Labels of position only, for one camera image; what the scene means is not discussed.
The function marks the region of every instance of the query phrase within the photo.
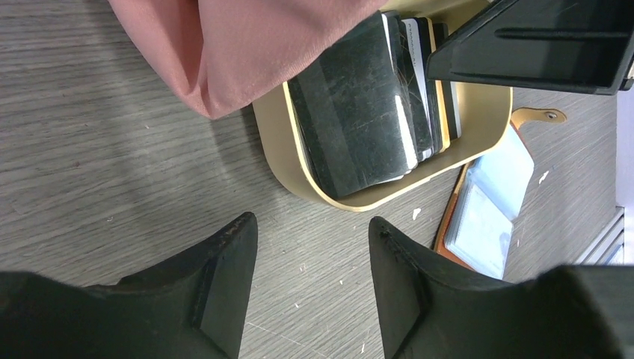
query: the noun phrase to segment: gray laminate floor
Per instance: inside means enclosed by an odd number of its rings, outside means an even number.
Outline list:
[[[569,122],[522,129],[536,170],[513,281],[576,258],[612,216],[616,139],[615,98],[517,90],[515,100]],[[105,0],[0,4],[2,270],[114,283],[252,211],[259,253],[241,357],[382,358],[369,219],[430,245],[456,175],[367,213],[308,203],[268,169],[252,109],[215,122],[190,111]]]

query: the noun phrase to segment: scratch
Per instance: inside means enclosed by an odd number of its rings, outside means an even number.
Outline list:
[[[268,330],[268,329],[262,328],[262,327],[260,327],[259,325],[255,325],[255,324],[253,324],[253,323],[251,323],[251,322],[247,322],[246,324],[249,324],[249,325],[251,325],[252,327],[256,327],[256,328],[258,328],[258,329],[260,329],[260,330],[263,330],[263,331],[265,331],[265,332],[267,332],[267,333],[271,333],[271,334],[273,334],[273,335],[276,335],[276,336],[278,336],[278,337],[280,337],[280,338],[282,338],[282,339],[288,340],[289,342],[291,342],[291,343],[293,343],[293,344],[297,344],[298,346],[301,346],[302,348],[306,348],[306,349],[310,350],[310,351],[311,351],[311,352],[313,352],[313,353],[316,353],[316,354],[318,354],[318,355],[321,355],[321,356],[322,356],[322,357],[324,357],[324,358],[329,358],[328,356],[323,355],[323,354],[322,354],[322,353],[320,353],[320,352],[317,352],[315,349],[309,348],[308,346],[305,346],[305,345],[304,345],[304,344],[302,344],[302,343],[296,342],[296,341],[294,341],[293,339],[291,339],[291,338],[289,338],[289,337],[284,337],[282,334],[278,334],[278,333],[275,333],[274,331],[270,331],[270,330]]]
[[[578,4],[579,4],[579,2],[575,2],[575,3],[574,3],[574,4],[572,4],[571,6],[566,7],[564,10],[559,11],[559,12],[557,13],[557,16],[559,16],[559,15],[561,15],[561,14],[565,13],[566,11],[568,11],[568,10],[572,9],[573,7],[576,7]]]

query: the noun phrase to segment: pink fabric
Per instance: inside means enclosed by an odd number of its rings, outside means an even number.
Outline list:
[[[218,118],[297,75],[386,0],[109,0],[150,66]]]

